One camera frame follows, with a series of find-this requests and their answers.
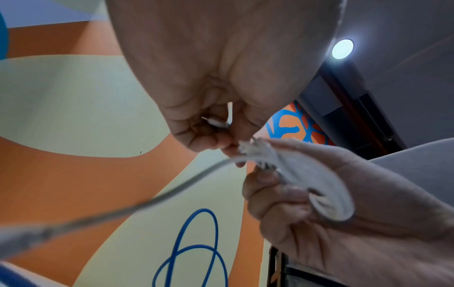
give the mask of hand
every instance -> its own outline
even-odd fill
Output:
[[[332,169],[356,205],[348,223],[311,211],[308,192],[256,169],[244,182],[248,210],[263,237],[300,264],[356,286],[450,286],[454,282],[454,211],[405,178],[350,151],[297,140],[270,140]]]
[[[294,100],[322,64],[345,2],[106,1],[132,71],[171,133],[194,151],[250,139]],[[201,119],[226,121],[228,102],[228,133]]]

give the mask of white cable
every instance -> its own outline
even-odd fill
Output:
[[[344,183],[320,162],[295,151],[274,149],[268,142],[260,139],[252,143],[241,142],[240,151],[245,155],[223,160],[144,203],[59,225],[2,227],[0,228],[0,259],[16,255],[56,236],[125,217],[161,204],[216,170],[232,163],[246,161],[255,161],[261,168],[277,169],[282,180],[287,184],[318,191],[321,195],[309,194],[309,200],[323,217],[332,221],[345,221],[353,215],[355,208]]]

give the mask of orange wall mural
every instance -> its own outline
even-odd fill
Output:
[[[215,151],[188,151],[169,134],[122,58],[102,1],[3,1],[0,20],[0,224],[63,222],[126,207],[222,158]],[[276,113],[258,135],[333,144],[297,102]],[[209,186],[188,191],[185,200],[167,208],[187,208],[181,218],[157,208],[63,236],[9,262],[67,286],[105,286],[105,276],[94,274],[129,268],[132,254],[139,256],[122,243],[157,237],[151,232],[158,233],[159,222],[179,229],[186,215],[211,205],[220,236],[233,234],[219,243],[229,286],[259,286],[264,241],[240,190],[252,169],[232,167],[212,179],[231,182],[225,183],[227,195]],[[221,224],[228,221],[229,229]],[[103,264],[111,270],[100,269]],[[131,276],[142,265],[134,265]],[[144,267],[143,282],[151,281],[153,268]]]

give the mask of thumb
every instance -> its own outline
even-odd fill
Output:
[[[319,145],[298,139],[267,139],[267,141],[275,148],[299,151],[334,171],[353,162],[364,160],[348,149],[341,147]]]
[[[232,124],[229,127],[229,133],[233,137],[234,144],[238,144],[240,140],[250,140],[273,114],[274,111],[234,103]]]

